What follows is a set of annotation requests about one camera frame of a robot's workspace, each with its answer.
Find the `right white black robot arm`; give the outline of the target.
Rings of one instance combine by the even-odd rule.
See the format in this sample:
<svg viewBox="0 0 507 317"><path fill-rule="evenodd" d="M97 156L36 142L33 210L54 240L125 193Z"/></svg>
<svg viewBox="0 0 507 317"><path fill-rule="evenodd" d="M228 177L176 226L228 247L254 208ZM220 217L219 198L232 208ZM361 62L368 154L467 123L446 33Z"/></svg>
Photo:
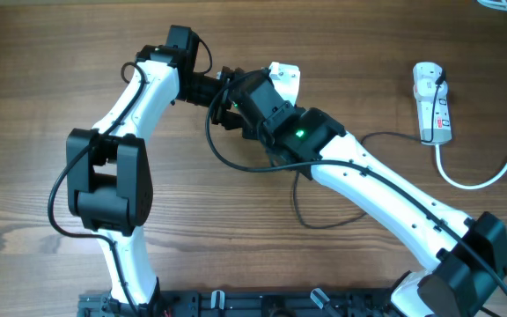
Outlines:
<svg viewBox="0 0 507 317"><path fill-rule="evenodd" d="M507 232L494 215L473 219L376 160L318 108L295 107L268 70L236 76L214 97L236 107L277 164L343 195L391 232L421 270L407 273L390 302L405 316L474 316L495 290L507 297Z"/></svg>

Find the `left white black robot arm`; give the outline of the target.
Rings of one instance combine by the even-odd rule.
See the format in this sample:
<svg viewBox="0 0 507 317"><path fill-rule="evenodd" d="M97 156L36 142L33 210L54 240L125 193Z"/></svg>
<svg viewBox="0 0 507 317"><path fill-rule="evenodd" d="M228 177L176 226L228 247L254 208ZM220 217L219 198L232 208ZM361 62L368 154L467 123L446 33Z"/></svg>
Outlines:
<svg viewBox="0 0 507 317"><path fill-rule="evenodd" d="M129 63L132 78L111 110L91 129L73 129L66 142L68 206L101 247L112 287L107 313L156 316L158 278L143 225L153 186L146 145L164 111L177 100L207 106L222 87L195 71L203 40L191 28L171 26L164 45L147 45Z"/></svg>

